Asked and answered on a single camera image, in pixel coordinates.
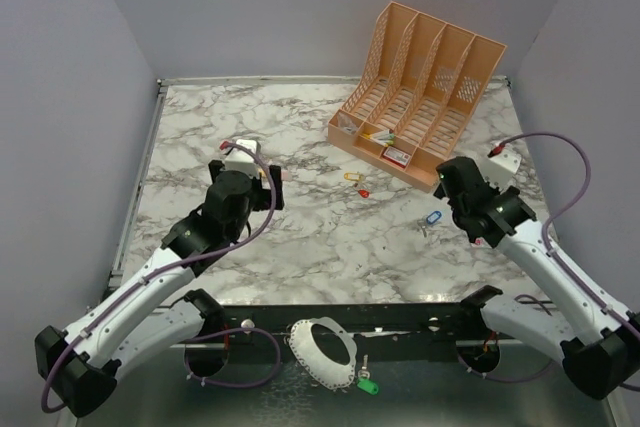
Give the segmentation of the green key tag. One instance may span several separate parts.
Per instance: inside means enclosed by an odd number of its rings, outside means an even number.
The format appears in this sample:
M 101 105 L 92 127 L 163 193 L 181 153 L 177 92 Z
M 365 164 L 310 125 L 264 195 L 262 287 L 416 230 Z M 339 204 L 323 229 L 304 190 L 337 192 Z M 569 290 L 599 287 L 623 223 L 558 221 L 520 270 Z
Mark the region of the green key tag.
M 371 372 L 368 368 L 369 356 L 363 355 L 362 365 L 357 373 L 356 386 L 358 389 L 366 392 L 369 395 L 377 395 L 379 393 L 379 386 L 371 379 Z

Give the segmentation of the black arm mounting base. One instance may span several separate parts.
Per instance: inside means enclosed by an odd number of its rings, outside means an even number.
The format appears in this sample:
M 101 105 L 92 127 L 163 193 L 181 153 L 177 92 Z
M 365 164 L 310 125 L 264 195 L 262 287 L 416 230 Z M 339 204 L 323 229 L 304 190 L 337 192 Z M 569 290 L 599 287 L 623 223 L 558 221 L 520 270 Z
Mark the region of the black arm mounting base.
M 355 341 L 357 354 L 374 362 L 428 360 L 454 362 L 458 345 L 481 346 L 490 330 L 467 302 L 392 304 L 226 305 L 225 326 L 249 319 L 271 333 L 281 360 L 294 355 L 285 345 L 295 322 L 328 317 Z

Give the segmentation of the blue key tag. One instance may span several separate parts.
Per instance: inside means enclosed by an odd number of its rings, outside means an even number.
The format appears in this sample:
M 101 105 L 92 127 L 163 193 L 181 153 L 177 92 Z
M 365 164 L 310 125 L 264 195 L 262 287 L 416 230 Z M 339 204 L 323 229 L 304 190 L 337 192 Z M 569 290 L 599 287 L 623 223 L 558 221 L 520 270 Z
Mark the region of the blue key tag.
M 424 237 L 427 237 L 429 228 L 438 223 L 441 220 L 442 216 L 443 214 L 441 211 L 435 210 L 428 215 L 421 217 L 417 221 L 417 226 Z

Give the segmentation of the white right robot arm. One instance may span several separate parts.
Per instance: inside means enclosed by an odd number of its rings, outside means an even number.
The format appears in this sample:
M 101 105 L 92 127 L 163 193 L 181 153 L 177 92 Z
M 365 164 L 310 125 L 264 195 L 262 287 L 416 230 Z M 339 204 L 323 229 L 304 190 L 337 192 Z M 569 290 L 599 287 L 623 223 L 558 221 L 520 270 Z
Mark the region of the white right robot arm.
M 437 169 L 435 197 L 448 201 L 454 224 L 469 240 L 483 239 L 525 272 L 558 314 L 548 316 L 494 291 L 463 309 L 461 330 L 513 337 L 559 363 L 573 385 L 602 400 L 639 370 L 639 315 L 606 293 L 557 243 L 517 188 L 501 191 L 476 162 L 455 157 Z

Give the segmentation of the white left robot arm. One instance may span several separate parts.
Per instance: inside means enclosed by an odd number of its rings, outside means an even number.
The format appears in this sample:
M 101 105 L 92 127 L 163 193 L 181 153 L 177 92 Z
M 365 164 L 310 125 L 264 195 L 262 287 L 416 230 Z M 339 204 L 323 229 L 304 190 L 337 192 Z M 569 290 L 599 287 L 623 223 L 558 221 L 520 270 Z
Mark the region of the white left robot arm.
M 256 238 L 249 216 L 284 206 L 277 165 L 213 160 L 204 201 L 174 224 L 144 265 L 109 297 L 63 329 L 35 338 L 45 413 L 69 409 L 84 417 L 99 408 L 133 368 L 175 343 L 227 338 L 223 307 L 202 289 L 157 308 L 228 252 Z

